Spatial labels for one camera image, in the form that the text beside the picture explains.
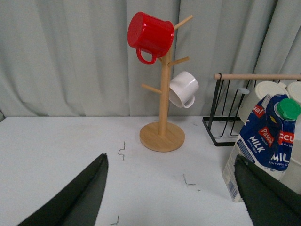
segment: table surface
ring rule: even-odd
[[[109,171],[95,225],[251,226],[232,202],[222,170],[232,147],[215,147],[202,117],[169,117],[185,142],[151,151],[140,129],[158,117],[8,117],[0,123],[0,225],[39,209],[97,156]]]

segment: wooden dowel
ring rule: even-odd
[[[301,80],[300,74],[215,74],[215,79],[230,80]]]
[[[159,89],[156,89],[156,88],[153,88],[151,86],[148,86],[148,85],[145,85],[145,84],[141,84],[141,87],[145,88],[145,89],[148,89],[150,91],[153,91],[155,93],[159,93],[159,94],[162,94],[161,90]]]
[[[178,59],[178,60],[175,60],[175,61],[172,61],[172,62],[169,62],[168,63],[168,66],[171,67],[173,65],[177,65],[179,63],[182,63],[182,62],[185,62],[185,61],[188,61],[189,60],[189,56],[188,57],[184,57],[182,59]]]
[[[186,19],[182,20],[180,23],[178,23],[177,25],[174,26],[174,30],[177,30],[179,27],[181,27],[182,25],[184,25],[185,23],[190,21],[192,18],[193,18],[193,15],[190,15]]]
[[[169,82],[170,82],[170,67],[168,63],[171,61],[172,47],[162,57],[162,70],[161,70],[161,91],[160,96],[160,112],[159,112],[159,135],[165,137],[167,130],[167,115],[169,104]]]

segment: blue milk carton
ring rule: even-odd
[[[222,173],[234,202],[242,202],[234,176],[238,154],[277,180],[290,162],[296,119],[300,106],[287,95],[267,95],[254,107],[234,144]]]

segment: red mug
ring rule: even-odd
[[[157,58],[163,57],[174,40],[174,26],[170,21],[163,21],[143,12],[136,13],[128,27],[127,42],[136,49],[138,59],[144,64],[153,64]],[[152,55],[146,61],[141,51]]]

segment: white mug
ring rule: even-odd
[[[189,72],[181,72],[170,81],[169,100],[177,107],[189,108],[193,105],[198,81]]]
[[[250,113],[256,106],[256,104],[262,100],[267,94],[274,96],[275,94],[287,94],[288,92],[285,89],[286,85],[283,83],[275,83],[272,81],[262,81],[256,85],[256,87],[245,96],[244,101],[242,102],[238,114],[243,123],[246,122]]]

